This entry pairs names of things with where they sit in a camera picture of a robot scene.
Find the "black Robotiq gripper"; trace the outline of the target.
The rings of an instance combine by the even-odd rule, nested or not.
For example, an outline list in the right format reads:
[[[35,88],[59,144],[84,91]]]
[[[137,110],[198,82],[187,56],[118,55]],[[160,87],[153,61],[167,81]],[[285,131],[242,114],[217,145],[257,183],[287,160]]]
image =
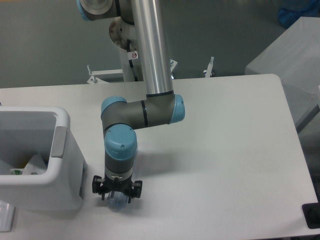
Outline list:
[[[142,194],[143,181],[136,180],[132,182],[132,176],[125,180],[115,180],[107,177],[104,178],[98,175],[93,176],[92,180],[92,192],[101,196],[101,200],[105,200],[105,195],[109,192],[122,192],[127,197],[128,203],[131,203],[132,199],[139,199]]]

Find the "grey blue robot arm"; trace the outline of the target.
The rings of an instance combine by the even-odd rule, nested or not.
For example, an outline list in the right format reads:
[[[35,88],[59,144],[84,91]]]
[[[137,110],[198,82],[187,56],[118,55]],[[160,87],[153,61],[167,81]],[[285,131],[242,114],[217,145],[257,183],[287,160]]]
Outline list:
[[[135,27],[146,98],[127,102],[111,96],[102,102],[104,176],[92,180],[93,193],[104,197],[119,192],[130,202],[141,196],[143,188],[142,181],[132,181],[136,130],[180,122],[186,112],[182,96],[174,93],[161,4],[158,0],[79,0],[77,7],[88,21],[119,17]]]

